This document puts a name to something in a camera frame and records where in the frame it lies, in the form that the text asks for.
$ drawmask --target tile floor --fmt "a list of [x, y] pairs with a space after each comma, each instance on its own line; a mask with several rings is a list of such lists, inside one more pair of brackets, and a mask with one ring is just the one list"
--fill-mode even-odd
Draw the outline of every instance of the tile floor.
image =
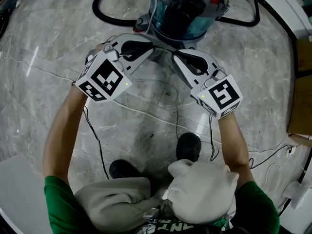
[[[70, 89], [70, 79], [76, 79], [83, 69], [86, 54], [111, 35], [132, 31], [97, 19], [92, 1], [24, 0], [14, 11], [0, 50], [0, 161], [23, 154], [40, 172], [47, 132]], [[101, 9], [116, 18], [135, 19], [147, 12], [149, 1], [104, 0]], [[252, 20], [251, 1], [230, 0], [226, 16]], [[239, 85], [244, 100], [235, 114], [249, 150], [258, 152], [275, 148], [282, 141], [295, 144], [286, 134], [293, 86], [290, 39], [262, 7], [260, 16], [260, 24], [253, 28], [216, 22], [198, 43], [198, 49], [211, 53]], [[204, 137], [209, 134], [207, 112], [189, 97], [190, 89], [176, 74], [146, 61], [133, 79], [154, 81], [134, 81], [117, 98], [119, 103], [174, 122], [178, 96], [178, 123], [200, 131], [202, 140], [209, 141]], [[159, 81], [178, 88], [178, 95]], [[90, 102], [88, 108], [102, 142], [106, 167], [123, 158], [157, 177], [166, 174], [166, 167], [175, 160], [177, 140], [173, 125], [112, 102]], [[212, 128], [214, 139], [220, 141], [215, 120]], [[179, 135], [184, 132], [178, 128]], [[305, 163], [308, 150], [297, 148], [299, 163]], [[210, 145], [203, 143], [200, 158], [206, 159], [210, 153]], [[270, 154], [252, 152], [250, 156], [256, 164]], [[222, 155], [216, 162], [223, 162]], [[273, 163], [280, 168], [270, 166]], [[296, 160], [285, 158], [283, 151], [253, 170], [256, 181], [277, 207], [285, 200], [281, 196], [284, 188], [301, 172]], [[104, 178], [97, 141], [82, 118], [69, 173], [71, 186], [76, 191]]]

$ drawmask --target forearm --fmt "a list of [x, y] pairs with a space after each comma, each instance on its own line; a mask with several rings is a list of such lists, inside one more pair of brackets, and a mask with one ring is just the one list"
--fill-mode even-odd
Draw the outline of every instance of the forearm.
[[249, 168], [247, 144], [237, 124], [234, 113], [229, 113], [219, 120], [222, 153], [225, 164], [232, 172], [239, 173], [238, 187], [253, 181]]
[[72, 86], [53, 120], [44, 145], [44, 176], [57, 176], [68, 183], [69, 164], [86, 100], [87, 96]]

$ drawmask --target pant leg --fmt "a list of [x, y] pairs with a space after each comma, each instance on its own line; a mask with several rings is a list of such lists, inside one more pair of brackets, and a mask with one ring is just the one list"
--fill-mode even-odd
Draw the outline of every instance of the pant leg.
[[119, 178], [87, 185], [75, 197], [100, 232], [124, 233], [144, 224], [143, 214], [162, 204], [150, 199], [150, 187], [145, 177]]

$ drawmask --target brown box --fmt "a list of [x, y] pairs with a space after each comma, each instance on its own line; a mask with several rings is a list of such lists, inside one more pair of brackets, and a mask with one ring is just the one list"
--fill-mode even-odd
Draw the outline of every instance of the brown box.
[[298, 71], [312, 70], [312, 36], [299, 39], [296, 42], [298, 56]]
[[295, 81], [292, 112], [287, 132], [290, 138], [298, 143], [312, 146], [312, 140], [298, 136], [312, 136], [312, 75], [298, 78]]

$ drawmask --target black shoe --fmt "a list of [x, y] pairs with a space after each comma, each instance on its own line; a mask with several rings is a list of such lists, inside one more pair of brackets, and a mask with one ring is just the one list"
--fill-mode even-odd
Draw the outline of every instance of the black shoe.
[[110, 165], [109, 174], [112, 178], [142, 177], [142, 174], [133, 165], [123, 159], [115, 160]]
[[188, 159], [192, 162], [198, 161], [201, 149], [200, 138], [192, 133], [182, 134], [176, 145], [177, 160]]

